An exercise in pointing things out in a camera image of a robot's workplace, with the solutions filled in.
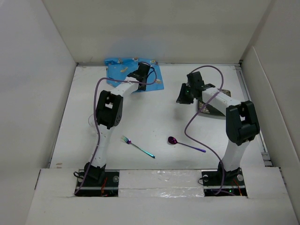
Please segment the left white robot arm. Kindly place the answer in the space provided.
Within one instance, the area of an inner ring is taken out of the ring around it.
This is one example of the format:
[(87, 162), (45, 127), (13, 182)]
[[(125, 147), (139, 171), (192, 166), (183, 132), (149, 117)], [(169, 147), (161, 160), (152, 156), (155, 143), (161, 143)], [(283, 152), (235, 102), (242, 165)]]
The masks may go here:
[(114, 89), (103, 90), (98, 94), (100, 82), (96, 84), (93, 102), (93, 120), (97, 132), (97, 142), (94, 152), (84, 168), (84, 177), (88, 178), (94, 186), (99, 186), (105, 179), (106, 156), (108, 144), (112, 132), (121, 121), (123, 100), (137, 90), (145, 91), (147, 79), (151, 72), (155, 72), (153, 66), (146, 62), (139, 62), (137, 70), (131, 72)]

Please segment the blue space-print cloth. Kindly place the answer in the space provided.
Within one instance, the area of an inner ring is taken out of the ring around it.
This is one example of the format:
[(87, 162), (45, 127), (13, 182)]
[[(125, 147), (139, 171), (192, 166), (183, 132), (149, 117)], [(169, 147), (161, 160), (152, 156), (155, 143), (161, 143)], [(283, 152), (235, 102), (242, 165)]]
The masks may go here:
[(106, 77), (114, 80), (124, 80), (127, 75), (138, 68), (138, 62), (146, 62), (154, 67), (157, 80), (155, 84), (147, 86), (146, 91), (163, 90), (164, 83), (160, 67), (156, 60), (145, 58), (106, 58)]

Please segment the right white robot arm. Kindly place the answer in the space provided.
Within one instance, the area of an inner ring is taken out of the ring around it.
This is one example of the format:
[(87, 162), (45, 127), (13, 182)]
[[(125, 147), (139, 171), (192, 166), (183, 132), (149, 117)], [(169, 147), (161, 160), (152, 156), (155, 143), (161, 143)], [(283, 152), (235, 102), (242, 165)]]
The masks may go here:
[(176, 102), (191, 104), (194, 99), (212, 106), (225, 116), (228, 145), (218, 165), (217, 180), (226, 185), (237, 174), (247, 146), (260, 133), (254, 103), (249, 100), (238, 101), (222, 93), (214, 85), (205, 84), (200, 72), (187, 75), (187, 83), (182, 84)]

